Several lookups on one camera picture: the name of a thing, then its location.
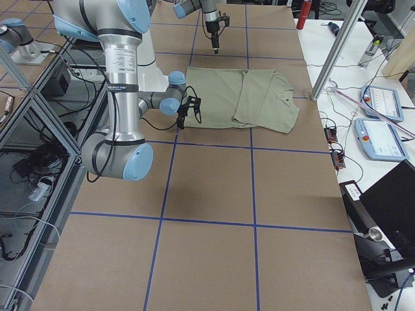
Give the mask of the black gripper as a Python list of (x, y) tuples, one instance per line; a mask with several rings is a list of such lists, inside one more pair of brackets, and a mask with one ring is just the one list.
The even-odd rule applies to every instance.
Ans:
[(178, 129), (183, 130), (184, 129), (184, 124), (185, 124), (185, 119), (188, 117), (188, 111), (189, 111), (189, 107), (188, 106), (180, 106), (178, 111), (177, 111), (177, 119), (176, 119), (176, 125)]
[(210, 35), (211, 46), (213, 48), (213, 52), (215, 54), (219, 53), (219, 22), (218, 21), (207, 21), (206, 22), (206, 30), (207, 33)]

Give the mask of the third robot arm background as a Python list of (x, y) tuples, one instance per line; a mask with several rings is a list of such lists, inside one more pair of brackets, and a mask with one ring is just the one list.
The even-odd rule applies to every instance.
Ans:
[(46, 43), (36, 43), (32, 34), (19, 18), (1, 21), (1, 47), (19, 65), (41, 65), (49, 48)]

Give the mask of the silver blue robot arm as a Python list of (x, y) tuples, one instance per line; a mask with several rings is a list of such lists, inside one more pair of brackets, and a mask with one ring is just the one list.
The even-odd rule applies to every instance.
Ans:
[(220, 14), (217, 9), (219, 1), (215, 0), (185, 0), (174, 4), (173, 10), (178, 19), (182, 19), (197, 10), (202, 11), (205, 33), (211, 41), (214, 54), (219, 53)]
[(149, 172), (153, 149), (139, 129), (149, 109), (173, 116), (186, 96), (186, 78), (173, 71), (161, 91), (140, 91), (137, 50), (152, 45), (146, 1), (55, 1), (57, 31), (100, 43), (105, 57), (109, 124), (90, 135), (82, 163), (97, 177), (139, 181)]

